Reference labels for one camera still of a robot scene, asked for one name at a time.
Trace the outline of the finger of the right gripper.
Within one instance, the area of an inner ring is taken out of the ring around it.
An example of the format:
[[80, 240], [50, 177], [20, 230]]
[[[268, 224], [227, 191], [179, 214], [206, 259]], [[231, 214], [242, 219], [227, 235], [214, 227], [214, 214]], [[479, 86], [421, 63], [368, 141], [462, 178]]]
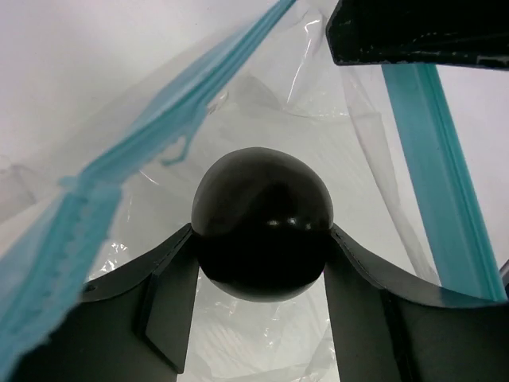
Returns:
[[508, 68], [508, 3], [501, 0], [343, 0], [325, 35], [337, 65]]

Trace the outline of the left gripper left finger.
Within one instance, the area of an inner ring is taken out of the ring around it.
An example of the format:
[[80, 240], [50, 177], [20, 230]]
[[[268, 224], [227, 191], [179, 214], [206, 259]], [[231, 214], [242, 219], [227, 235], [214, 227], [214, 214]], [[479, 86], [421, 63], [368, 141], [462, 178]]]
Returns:
[[17, 381], [175, 381], [185, 370], [199, 265], [189, 224], [86, 284], [80, 304], [25, 355]]

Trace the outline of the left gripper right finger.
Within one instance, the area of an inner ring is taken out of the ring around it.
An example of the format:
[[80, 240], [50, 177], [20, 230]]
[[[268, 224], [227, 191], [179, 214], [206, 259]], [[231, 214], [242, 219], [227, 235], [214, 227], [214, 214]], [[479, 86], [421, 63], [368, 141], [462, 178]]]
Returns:
[[342, 381], [506, 381], [508, 304], [429, 283], [338, 226], [324, 284]]

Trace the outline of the clear zip top bag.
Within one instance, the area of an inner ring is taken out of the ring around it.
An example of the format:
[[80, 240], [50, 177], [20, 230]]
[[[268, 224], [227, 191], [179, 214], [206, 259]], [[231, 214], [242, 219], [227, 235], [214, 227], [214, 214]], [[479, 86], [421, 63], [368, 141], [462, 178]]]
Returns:
[[505, 1], [1, 4], [4, 381], [505, 381]]

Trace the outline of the black fake plum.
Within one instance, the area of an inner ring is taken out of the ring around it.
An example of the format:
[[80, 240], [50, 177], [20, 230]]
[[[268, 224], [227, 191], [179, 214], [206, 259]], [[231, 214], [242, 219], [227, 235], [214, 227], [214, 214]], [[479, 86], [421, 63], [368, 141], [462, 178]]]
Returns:
[[309, 289], [323, 272], [332, 198], [299, 159], [245, 148], [205, 173], [191, 224], [200, 268], [214, 285], [243, 300], [280, 302]]

